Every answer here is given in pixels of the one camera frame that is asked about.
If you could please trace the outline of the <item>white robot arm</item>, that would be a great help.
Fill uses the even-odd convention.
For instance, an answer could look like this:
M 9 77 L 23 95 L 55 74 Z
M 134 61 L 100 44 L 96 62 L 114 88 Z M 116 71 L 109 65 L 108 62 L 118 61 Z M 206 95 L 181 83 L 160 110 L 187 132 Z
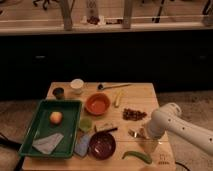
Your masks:
M 151 113 L 151 119 L 145 124 L 147 136 L 158 140 L 169 131 L 213 156 L 213 131 L 181 119 L 181 114 L 182 110 L 176 103 L 167 103 L 155 109 Z

